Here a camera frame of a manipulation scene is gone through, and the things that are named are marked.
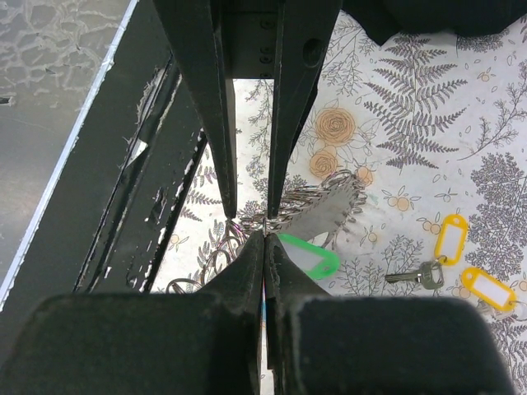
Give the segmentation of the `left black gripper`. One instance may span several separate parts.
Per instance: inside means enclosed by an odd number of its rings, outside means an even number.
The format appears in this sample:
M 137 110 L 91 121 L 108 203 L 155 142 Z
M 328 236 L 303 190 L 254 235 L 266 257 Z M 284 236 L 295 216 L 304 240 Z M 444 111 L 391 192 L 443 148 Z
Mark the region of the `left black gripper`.
M 223 210 L 236 216 L 233 79 L 273 79 L 268 217 L 278 214 L 287 163 L 316 97 L 340 1 L 155 1 L 212 152 Z

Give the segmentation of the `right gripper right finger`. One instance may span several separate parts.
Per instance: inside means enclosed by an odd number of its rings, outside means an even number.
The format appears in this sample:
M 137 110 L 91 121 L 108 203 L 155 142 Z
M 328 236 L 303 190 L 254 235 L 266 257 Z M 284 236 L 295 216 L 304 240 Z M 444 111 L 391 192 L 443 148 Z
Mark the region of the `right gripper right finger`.
M 332 296 L 265 240 L 268 367 L 277 394 L 512 394 L 480 313 L 445 297 Z

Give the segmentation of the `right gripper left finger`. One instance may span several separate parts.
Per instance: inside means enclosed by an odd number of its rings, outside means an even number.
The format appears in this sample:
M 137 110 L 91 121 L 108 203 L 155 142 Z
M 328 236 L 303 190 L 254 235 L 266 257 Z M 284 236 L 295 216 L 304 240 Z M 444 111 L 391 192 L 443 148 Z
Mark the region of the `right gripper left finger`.
M 32 314 L 4 394 L 256 394 L 264 235 L 190 294 L 63 295 Z

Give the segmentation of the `green key tag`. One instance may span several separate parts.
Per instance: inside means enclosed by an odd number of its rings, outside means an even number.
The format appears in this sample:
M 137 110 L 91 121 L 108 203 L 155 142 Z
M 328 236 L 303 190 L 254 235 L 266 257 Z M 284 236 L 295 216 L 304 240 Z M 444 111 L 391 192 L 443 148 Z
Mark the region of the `green key tag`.
M 287 256 L 312 280 L 323 280 L 335 274 L 340 259 L 335 253 L 292 235 L 279 234 Z

